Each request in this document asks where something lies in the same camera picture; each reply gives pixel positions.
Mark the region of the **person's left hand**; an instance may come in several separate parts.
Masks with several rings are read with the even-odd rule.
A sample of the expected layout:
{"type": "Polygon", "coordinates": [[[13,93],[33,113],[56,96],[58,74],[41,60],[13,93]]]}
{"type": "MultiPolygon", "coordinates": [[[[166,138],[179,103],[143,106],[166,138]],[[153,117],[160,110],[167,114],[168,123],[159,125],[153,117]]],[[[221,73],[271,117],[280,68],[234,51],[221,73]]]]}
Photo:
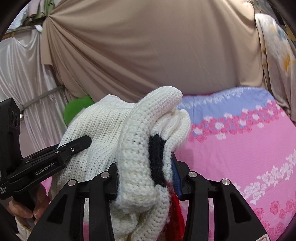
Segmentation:
{"type": "Polygon", "coordinates": [[[34,217],[34,224],[36,224],[50,203],[46,188],[41,183],[33,190],[31,196],[36,200],[33,210],[14,199],[8,204],[9,213],[12,214],[21,225],[30,229],[31,226],[29,225],[28,220],[31,220],[34,217]]]}

